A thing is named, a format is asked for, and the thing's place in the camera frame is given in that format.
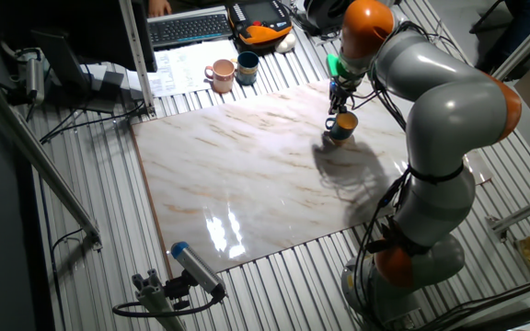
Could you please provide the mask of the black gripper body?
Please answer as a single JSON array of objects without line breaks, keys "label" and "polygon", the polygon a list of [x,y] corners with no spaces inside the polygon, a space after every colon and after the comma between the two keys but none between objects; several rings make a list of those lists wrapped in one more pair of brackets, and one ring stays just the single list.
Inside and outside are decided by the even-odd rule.
[{"label": "black gripper body", "polygon": [[341,83],[338,76],[332,76],[329,83],[329,100],[331,104],[345,104],[355,89]]}]

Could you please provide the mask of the person's bare hand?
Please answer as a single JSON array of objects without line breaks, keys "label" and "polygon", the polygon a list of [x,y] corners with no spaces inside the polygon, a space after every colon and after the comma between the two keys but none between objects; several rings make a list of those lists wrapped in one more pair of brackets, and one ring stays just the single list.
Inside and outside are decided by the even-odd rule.
[{"label": "person's bare hand", "polygon": [[162,17],[171,14],[172,8],[168,0],[148,0],[149,17]]}]

